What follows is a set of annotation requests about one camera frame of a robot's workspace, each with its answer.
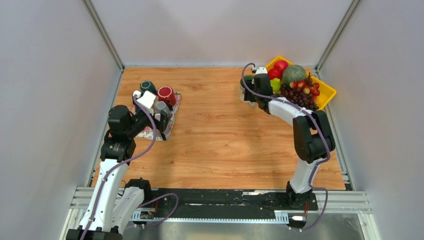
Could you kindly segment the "floral serving tray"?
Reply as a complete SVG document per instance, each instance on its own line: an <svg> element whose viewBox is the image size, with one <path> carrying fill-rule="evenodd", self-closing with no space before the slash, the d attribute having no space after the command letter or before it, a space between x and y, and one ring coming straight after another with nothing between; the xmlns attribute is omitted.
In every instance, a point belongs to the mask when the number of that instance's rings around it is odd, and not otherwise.
<svg viewBox="0 0 424 240"><path fill-rule="evenodd" d="M169 139L171 136L171 132L173 130L177 113L181 105L182 101L182 95L180 92L175 93L175 99L176 99L176 105L172 107L172 111L170 112L172 114L171 118L168 121L168 125L166 129L164 130L164 136L165 139L163 139L162 135L160 134L159 130L156 131L156 141L165 142ZM152 140L153 139L153 130L147 126L144 130L142 130L140 133L138 133L135 137L139 139L146 139L146 140Z"/></svg>

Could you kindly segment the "red apple lower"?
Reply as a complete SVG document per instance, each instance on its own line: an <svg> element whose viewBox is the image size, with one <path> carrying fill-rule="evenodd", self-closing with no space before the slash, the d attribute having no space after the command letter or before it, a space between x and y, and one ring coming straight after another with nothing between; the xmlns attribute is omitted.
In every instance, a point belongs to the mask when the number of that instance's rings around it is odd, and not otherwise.
<svg viewBox="0 0 424 240"><path fill-rule="evenodd" d="M268 76L270 80L281 79L282 72L277 68L272 68L268 71Z"/></svg>

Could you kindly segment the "red apple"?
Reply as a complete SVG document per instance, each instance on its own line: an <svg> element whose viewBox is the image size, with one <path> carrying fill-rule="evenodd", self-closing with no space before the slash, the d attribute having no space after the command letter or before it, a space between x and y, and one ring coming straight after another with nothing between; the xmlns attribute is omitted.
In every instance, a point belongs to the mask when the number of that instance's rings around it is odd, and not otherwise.
<svg viewBox="0 0 424 240"><path fill-rule="evenodd" d="M274 63L273 68L281 73L289 66L289 63L285 60L278 60Z"/></svg>
<svg viewBox="0 0 424 240"><path fill-rule="evenodd" d="M268 71L268 76L270 80L281 79L282 72L277 68L272 68Z"/></svg>

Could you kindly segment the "yellow plastic bin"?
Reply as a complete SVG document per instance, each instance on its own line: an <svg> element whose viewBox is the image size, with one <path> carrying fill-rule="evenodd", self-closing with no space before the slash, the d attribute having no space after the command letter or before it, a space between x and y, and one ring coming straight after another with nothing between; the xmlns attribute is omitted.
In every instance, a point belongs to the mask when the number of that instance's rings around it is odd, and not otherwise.
<svg viewBox="0 0 424 240"><path fill-rule="evenodd" d="M267 69L267 72L270 69L273 69L274 68L274 63L277 62L277 61L279 61L279 60L284 60L284 61L287 61L289 65L294 65L293 63L291 63L290 61L286 60L285 58L283 58L281 56L277 56L274 60L272 60L270 63L268 63L265 66L266 69ZM311 74L308 71L306 71L306 78L305 79L311 79L313 82L318 82L320 84L320 88L319 88L320 95L319 96L315 96L316 97L315 100L316 100L316 104L318 106L318 110L323 110L324 107L330 102L330 100L336 95L336 93L337 93L336 90L334 88L330 87L329 85L327 85L326 83L322 82L321 80L319 80L317 77L313 76L313 74ZM281 76L280 82L281 82L281 85L284 84L283 83L283 77L282 76Z"/></svg>

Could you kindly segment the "left arm base link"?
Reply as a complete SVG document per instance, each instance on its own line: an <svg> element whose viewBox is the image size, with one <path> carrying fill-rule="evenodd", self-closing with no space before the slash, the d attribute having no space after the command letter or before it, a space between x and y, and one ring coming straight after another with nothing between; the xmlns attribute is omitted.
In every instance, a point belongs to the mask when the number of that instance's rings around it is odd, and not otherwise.
<svg viewBox="0 0 424 240"><path fill-rule="evenodd" d="M124 187L123 196L118 201L112 212L112 229L123 234L131 216L141 205L145 198L152 197L151 184L145 179L131 179Z"/></svg>

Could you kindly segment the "cream floral mug green inside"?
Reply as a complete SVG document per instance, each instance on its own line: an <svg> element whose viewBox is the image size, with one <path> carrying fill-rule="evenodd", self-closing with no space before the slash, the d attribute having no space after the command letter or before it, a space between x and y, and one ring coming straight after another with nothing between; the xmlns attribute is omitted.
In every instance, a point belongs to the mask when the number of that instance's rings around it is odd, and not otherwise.
<svg viewBox="0 0 424 240"><path fill-rule="evenodd" d="M243 88L246 88L246 86L253 90L254 89L254 76L253 75L245 75L244 78L240 80L240 87L239 87L239 99L243 102Z"/></svg>

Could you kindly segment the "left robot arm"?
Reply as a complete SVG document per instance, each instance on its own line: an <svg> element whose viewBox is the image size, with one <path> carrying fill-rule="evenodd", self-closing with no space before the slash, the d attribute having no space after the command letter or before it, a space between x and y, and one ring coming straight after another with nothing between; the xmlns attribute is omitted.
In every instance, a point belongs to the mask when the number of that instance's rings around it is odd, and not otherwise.
<svg viewBox="0 0 424 240"><path fill-rule="evenodd" d="M150 183L142 178L129 180L121 199L117 196L130 162L135 160L135 137L145 128L163 136L173 115L162 110L159 116L156 119L144 108L133 114L125 105L109 110L97 182L78 227L67 231L67 240L121 240L135 210L152 203Z"/></svg>

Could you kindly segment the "green pear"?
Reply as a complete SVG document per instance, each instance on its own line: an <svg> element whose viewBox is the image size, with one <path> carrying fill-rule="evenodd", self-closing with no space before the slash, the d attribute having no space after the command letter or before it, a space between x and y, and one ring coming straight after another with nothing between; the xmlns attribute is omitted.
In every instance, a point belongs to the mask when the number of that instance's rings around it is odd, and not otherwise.
<svg viewBox="0 0 424 240"><path fill-rule="evenodd" d="M278 93L281 90L281 80L279 78L273 78L270 80L270 86L274 93Z"/></svg>

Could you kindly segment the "dark green mug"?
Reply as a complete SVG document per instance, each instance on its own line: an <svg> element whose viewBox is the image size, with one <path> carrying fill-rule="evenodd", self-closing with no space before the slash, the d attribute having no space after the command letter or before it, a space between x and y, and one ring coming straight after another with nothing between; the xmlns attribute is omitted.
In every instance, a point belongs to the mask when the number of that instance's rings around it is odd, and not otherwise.
<svg viewBox="0 0 424 240"><path fill-rule="evenodd" d="M141 92L141 96L143 96L145 92L150 92L154 95L157 95L157 89L155 85L149 80L145 80L140 83L140 92Z"/></svg>

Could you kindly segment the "dark purple grape bunch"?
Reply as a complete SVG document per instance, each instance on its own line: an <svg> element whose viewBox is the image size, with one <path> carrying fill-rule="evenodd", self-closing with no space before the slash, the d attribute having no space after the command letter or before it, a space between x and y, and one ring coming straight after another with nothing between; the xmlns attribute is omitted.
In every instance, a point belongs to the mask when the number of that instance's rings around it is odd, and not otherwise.
<svg viewBox="0 0 424 240"><path fill-rule="evenodd" d="M319 109L316 103L316 96L312 95L311 93L306 94L303 90L298 88L293 89L286 84L281 85L280 92L283 97L301 108L306 108L307 110L312 111Z"/></svg>

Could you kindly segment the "red cherry cluster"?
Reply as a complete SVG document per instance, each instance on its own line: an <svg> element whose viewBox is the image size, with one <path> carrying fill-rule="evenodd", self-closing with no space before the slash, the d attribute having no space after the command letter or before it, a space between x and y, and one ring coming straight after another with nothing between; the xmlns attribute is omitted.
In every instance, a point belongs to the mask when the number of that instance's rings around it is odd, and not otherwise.
<svg viewBox="0 0 424 240"><path fill-rule="evenodd" d="M318 82L313 82L310 78L293 81L289 84L289 87L294 90L295 93L312 94L316 97L321 94L320 84Z"/></svg>

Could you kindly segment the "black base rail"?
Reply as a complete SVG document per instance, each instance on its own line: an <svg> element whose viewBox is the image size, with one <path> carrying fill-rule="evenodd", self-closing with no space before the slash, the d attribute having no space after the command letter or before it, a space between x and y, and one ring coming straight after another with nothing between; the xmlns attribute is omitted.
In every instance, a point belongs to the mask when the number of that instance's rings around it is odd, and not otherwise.
<svg viewBox="0 0 424 240"><path fill-rule="evenodd" d="M289 203L284 190L157 188L145 197L155 217L191 220L271 220L276 211L316 211L315 194Z"/></svg>

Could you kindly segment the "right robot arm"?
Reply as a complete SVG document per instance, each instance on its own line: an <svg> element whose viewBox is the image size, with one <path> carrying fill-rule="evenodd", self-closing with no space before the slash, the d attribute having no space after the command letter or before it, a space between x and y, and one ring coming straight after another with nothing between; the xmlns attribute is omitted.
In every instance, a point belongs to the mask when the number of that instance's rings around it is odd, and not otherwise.
<svg viewBox="0 0 424 240"><path fill-rule="evenodd" d="M292 102L293 91L274 94L270 80L260 73L240 80L244 88L244 100L255 102L269 115L278 117L292 126L294 149L298 157L293 176L287 182L285 201L292 209L298 209L314 190L313 185L321 164L327 162L335 150L335 140L327 115L322 110L310 110Z"/></svg>

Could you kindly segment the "grey blue mug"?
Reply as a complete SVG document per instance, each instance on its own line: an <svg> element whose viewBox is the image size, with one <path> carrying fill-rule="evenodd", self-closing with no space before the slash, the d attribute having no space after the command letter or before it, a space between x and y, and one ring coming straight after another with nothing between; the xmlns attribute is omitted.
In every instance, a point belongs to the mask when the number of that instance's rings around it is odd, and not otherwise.
<svg viewBox="0 0 424 240"><path fill-rule="evenodd" d="M156 114L165 114L166 116L172 115L172 111L164 101L156 103L154 112Z"/></svg>

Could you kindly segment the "green melon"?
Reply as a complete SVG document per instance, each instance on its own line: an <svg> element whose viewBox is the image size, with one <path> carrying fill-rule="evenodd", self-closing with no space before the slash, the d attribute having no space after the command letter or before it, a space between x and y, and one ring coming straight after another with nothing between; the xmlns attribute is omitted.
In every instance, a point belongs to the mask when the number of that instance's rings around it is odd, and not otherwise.
<svg viewBox="0 0 424 240"><path fill-rule="evenodd" d="M282 73L282 81L285 85L304 80L306 77L306 70L297 64L289 65Z"/></svg>

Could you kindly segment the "red apple upper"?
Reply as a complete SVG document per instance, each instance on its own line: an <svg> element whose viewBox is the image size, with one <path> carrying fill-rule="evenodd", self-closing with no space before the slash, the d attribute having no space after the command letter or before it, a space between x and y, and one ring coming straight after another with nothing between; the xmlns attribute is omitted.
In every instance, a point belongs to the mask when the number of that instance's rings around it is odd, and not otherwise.
<svg viewBox="0 0 424 240"><path fill-rule="evenodd" d="M289 63L285 60L278 60L274 63L273 68L281 73L289 66Z"/></svg>

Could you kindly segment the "mauve mug black handle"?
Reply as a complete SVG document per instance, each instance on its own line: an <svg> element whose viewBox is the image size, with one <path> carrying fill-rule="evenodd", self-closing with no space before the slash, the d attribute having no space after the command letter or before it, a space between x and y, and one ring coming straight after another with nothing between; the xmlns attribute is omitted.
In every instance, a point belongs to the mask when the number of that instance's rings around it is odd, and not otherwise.
<svg viewBox="0 0 424 240"><path fill-rule="evenodd" d="M167 113L160 113L159 115L160 115L160 118L159 118L159 122L158 122L158 130L160 132L162 139L164 141L166 141L167 137L165 135L165 130L168 126L168 123L169 123L169 120L170 120L171 117L168 117Z"/></svg>

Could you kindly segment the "red mug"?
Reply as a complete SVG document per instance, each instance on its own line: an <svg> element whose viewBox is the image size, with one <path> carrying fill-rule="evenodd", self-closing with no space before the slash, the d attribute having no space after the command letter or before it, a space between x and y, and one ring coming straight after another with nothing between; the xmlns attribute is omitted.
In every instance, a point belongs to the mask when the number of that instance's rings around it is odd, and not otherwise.
<svg viewBox="0 0 424 240"><path fill-rule="evenodd" d="M177 99L174 90L170 86L162 86L157 90L158 99L169 107L174 107L177 104Z"/></svg>

